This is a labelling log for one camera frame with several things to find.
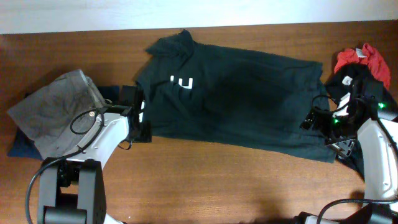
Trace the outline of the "dark green Nike t-shirt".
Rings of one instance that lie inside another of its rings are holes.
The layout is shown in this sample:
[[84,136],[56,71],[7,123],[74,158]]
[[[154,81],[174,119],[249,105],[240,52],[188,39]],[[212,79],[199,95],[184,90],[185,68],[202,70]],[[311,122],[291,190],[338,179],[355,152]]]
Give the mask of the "dark green Nike t-shirt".
[[320,132],[300,127],[311,107],[329,105],[320,62],[201,44],[187,30],[147,53],[136,83],[153,135],[335,160]]

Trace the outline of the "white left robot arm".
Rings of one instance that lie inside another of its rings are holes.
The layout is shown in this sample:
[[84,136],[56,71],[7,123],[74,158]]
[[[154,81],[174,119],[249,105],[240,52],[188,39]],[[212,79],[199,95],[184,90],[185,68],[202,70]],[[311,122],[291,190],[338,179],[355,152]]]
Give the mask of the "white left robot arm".
[[106,104],[86,114],[94,121],[82,139],[61,157],[45,159],[32,180],[39,180],[37,223],[117,223],[107,213],[103,169],[121,143],[151,142],[144,119],[145,94],[139,86],[124,86],[118,104]]

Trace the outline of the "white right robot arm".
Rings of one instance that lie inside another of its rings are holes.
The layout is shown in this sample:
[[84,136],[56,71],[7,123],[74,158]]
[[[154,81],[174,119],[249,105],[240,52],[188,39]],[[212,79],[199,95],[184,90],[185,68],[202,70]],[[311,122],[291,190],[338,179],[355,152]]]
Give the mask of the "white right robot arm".
[[363,155],[362,208],[341,223],[394,223],[397,220],[397,106],[384,99],[382,82],[345,77],[348,89],[333,111],[312,106],[300,125],[319,130],[325,146],[348,159],[355,146]]

